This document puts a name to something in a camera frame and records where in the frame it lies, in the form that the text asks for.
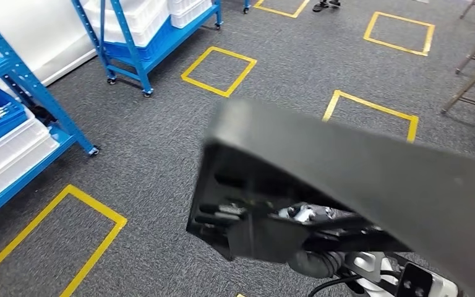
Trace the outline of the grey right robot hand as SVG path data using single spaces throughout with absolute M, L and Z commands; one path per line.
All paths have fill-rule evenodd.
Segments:
M 344 215 L 344 212 L 314 204 L 296 204 L 292 207 L 281 209 L 278 215 L 283 218 L 292 218 L 298 222 L 321 222 L 332 220 Z M 301 250 L 287 261 L 289 267 L 297 273 L 312 278 L 332 278 L 341 267 L 344 255 L 338 252 L 314 252 Z

